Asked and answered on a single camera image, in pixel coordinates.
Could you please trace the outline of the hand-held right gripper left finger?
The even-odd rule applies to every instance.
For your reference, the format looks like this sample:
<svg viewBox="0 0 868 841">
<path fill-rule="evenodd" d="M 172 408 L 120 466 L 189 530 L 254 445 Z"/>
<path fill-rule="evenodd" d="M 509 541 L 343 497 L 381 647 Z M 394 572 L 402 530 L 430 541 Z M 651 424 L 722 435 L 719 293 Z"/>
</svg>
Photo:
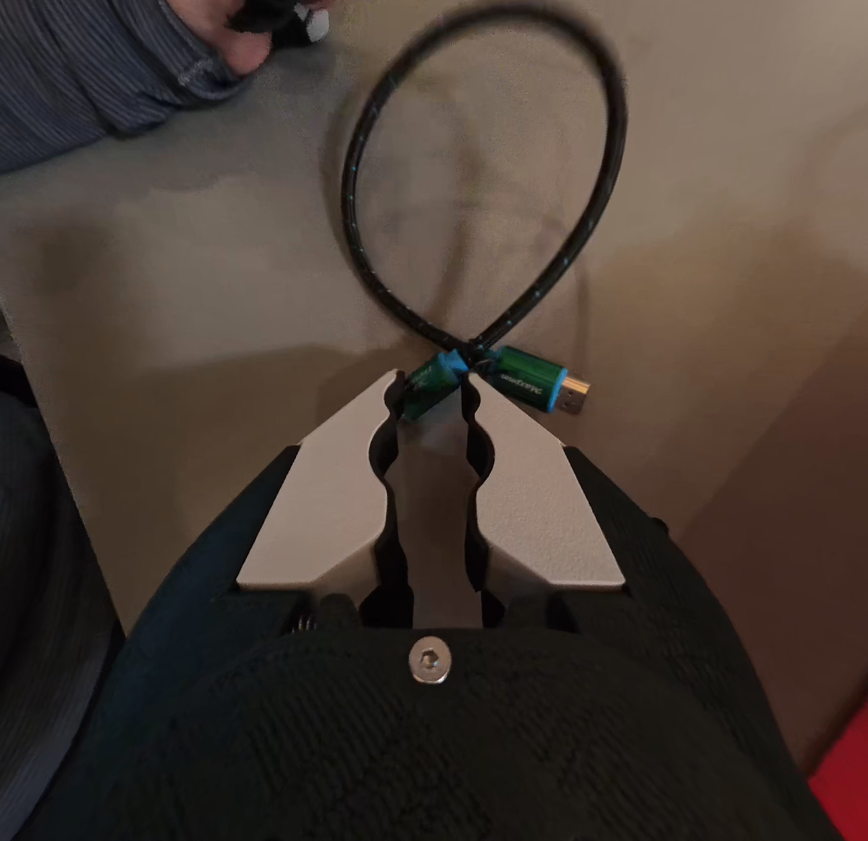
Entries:
<svg viewBox="0 0 868 841">
<path fill-rule="evenodd" d="M 237 575 L 241 590 L 375 590 L 377 542 L 396 538 L 384 473 L 404 374 L 386 372 L 299 443 Z"/>
</svg>

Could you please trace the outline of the red plastic bin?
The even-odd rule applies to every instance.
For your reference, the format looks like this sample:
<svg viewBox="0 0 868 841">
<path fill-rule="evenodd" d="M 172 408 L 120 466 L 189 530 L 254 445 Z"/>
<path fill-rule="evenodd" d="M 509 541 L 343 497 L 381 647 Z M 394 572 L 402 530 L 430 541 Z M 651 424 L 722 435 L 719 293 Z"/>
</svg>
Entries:
<svg viewBox="0 0 868 841">
<path fill-rule="evenodd" d="M 829 749 L 810 786 L 844 839 L 867 839 L 866 714 L 855 717 Z"/>
</svg>

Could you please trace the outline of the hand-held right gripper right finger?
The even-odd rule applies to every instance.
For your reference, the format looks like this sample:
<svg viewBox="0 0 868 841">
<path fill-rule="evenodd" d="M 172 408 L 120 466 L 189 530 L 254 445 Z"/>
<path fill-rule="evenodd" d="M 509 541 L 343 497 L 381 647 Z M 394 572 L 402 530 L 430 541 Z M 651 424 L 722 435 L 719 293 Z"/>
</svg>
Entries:
<svg viewBox="0 0 868 841">
<path fill-rule="evenodd" d="M 461 402 L 476 474 L 464 543 L 473 589 L 621 589 L 625 577 L 560 439 L 474 372 Z"/>
</svg>

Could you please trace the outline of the person's left hand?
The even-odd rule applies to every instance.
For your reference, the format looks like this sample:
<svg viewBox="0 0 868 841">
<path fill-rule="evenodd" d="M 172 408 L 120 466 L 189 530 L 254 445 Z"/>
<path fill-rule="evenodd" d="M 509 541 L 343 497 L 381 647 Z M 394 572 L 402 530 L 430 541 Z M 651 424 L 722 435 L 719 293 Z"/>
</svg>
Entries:
<svg viewBox="0 0 868 841">
<path fill-rule="evenodd" d="M 274 51 L 271 33 L 241 33 L 230 19 L 245 0 L 166 0 L 179 20 L 238 76 L 248 76 Z"/>
</svg>

